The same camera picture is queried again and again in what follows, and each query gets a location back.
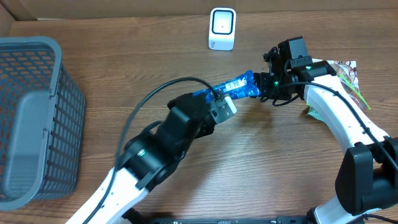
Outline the mint green snack packet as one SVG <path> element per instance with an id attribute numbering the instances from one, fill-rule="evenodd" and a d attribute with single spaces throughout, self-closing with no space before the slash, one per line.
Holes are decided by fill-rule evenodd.
<path id="1" fill-rule="evenodd" d="M 307 112 L 307 116 L 311 116 L 321 122 L 324 123 L 324 119 L 321 117 L 321 115 L 318 113 L 317 110 L 315 110 L 312 106 L 308 105 L 308 112 Z"/>

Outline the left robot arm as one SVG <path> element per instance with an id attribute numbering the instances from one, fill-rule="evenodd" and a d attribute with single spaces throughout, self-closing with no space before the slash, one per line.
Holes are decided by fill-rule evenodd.
<path id="1" fill-rule="evenodd" d="M 216 101 L 204 95 L 184 94 L 167 106 L 164 121 L 148 125 L 126 143 L 117 167 L 69 223 L 116 223 L 173 174 L 193 140 L 215 125 Z"/>

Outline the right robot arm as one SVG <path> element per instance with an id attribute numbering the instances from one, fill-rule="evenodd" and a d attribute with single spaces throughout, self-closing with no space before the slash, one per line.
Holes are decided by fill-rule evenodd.
<path id="1" fill-rule="evenodd" d="M 303 37 L 287 39 L 263 55 L 268 72 L 255 73 L 261 101 L 300 98 L 329 127 L 344 158 L 335 196 L 308 211 L 304 223 L 362 223 L 397 205 L 397 138 L 377 127 L 343 88 L 326 60 L 314 62 Z"/>

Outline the beige cookie bag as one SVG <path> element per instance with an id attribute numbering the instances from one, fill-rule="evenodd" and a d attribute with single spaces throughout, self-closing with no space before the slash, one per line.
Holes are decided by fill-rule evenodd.
<path id="1" fill-rule="evenodd" d="M 327 62 L 336 71 L 337 76 L 340 74 L 356 75 L 357 74 L 357 64 L 354 60 L 327 60 Z"/>

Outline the blue snack bar wrapper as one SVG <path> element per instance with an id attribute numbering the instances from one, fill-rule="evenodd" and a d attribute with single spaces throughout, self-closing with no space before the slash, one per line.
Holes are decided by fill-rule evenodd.
<path id="1" fill-rule="evenodd" d="M 246 71 L 244 74 L 232 78 L 224 83 L 215 85 L 214 90 L 220 95 L 228 95 L 232 100 L 241 98 L 257 98 L 261 91 L 254 81 L 254 72 Z"/>

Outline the green snack bag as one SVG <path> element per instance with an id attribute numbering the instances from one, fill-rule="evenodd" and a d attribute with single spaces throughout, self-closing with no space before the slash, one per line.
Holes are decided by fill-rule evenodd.
<path id="1" fill-rule="evenodd" d="M 359 90 L 359 80 L 356 75 L 339 75 L 340 82 L 349 97 L 357 104 L 361 110 L 370 110 L 370 106 L 360 94 Z"/>

